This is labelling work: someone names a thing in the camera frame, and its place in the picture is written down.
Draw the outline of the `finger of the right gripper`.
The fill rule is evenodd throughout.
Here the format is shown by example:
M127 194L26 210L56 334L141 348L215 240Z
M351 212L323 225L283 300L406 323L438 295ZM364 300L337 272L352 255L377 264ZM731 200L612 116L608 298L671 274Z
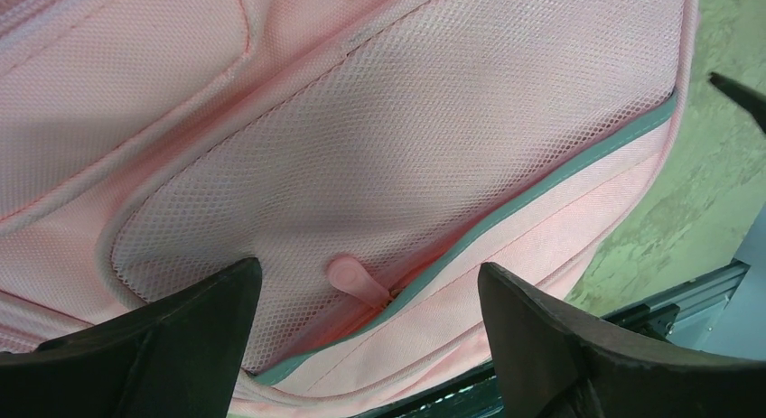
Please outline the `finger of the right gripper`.
M746 111L761 132L765 133L765 94L717 72L708 74L708 82Z

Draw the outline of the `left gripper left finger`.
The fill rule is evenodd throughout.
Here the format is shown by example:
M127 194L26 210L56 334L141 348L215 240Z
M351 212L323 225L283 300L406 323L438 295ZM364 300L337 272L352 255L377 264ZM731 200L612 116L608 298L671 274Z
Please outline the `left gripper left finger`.
M223 417L255 317L255 258L120 317L1 356L4 417Z

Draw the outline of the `pink backpack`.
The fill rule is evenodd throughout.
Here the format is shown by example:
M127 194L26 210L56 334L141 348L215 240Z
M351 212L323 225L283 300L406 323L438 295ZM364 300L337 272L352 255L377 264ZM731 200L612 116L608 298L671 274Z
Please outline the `pink backpack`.
M1 354L255 258L230 413L345 417L490 359L655 181L699 0L1 0Z

